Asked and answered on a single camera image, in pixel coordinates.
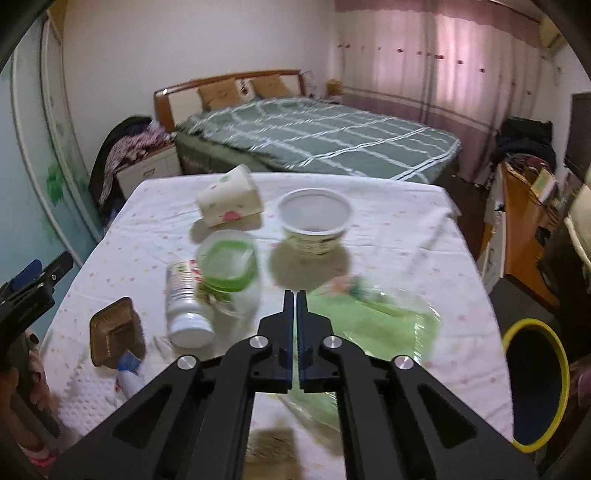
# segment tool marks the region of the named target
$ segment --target bottle cap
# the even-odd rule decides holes
[[[198,313],[180,313],[168,327],[168,337],[182,348],[200,348],[211,343],[215,334],[212,324]]]

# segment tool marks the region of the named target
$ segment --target clothes pile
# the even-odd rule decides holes
[[[104,225],[125,203],[115,181],[117,169],[139,162],[150,152],[171,143],[171,135],[149,116],[130,116],[109,133],[96,157],[89,184]]]
[[[506,119],[495,137],[496,148],[491,153],[491,170],[503,160],[518,171],[534,168],[556,170],[556,153],[552,148],[552,122],[542,123],[528,118]]]

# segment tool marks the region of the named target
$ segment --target wooden headboard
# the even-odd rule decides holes
[[[169,133],[176,130],[176,125],[186,120],[190,115],[201,113],[203,105],[197,89],[208,83],[221,82],[231,78],[236,79],[238,91],[245,100],[254,98],[254,91],[250,79],[268,75],[280,75],[294,95],[305,95],[304,77],[299,70],[262,70],[260,72],[227,73],[217,77],[190,80],[186,83],[173,85],[154,92],[156,116],[160,124]]]

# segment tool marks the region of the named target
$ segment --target label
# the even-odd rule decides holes
[[[200,284],[203,284],[203,277],[195,260],[170,264],[166,278],[167,306],[177,300],[194,300]]]

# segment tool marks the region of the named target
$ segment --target striped bedspread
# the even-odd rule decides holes
[[[421,183],[431,183],[461,148],[443,130],[304,97],[200,113],[178,129],[257,153],[275,170]]]

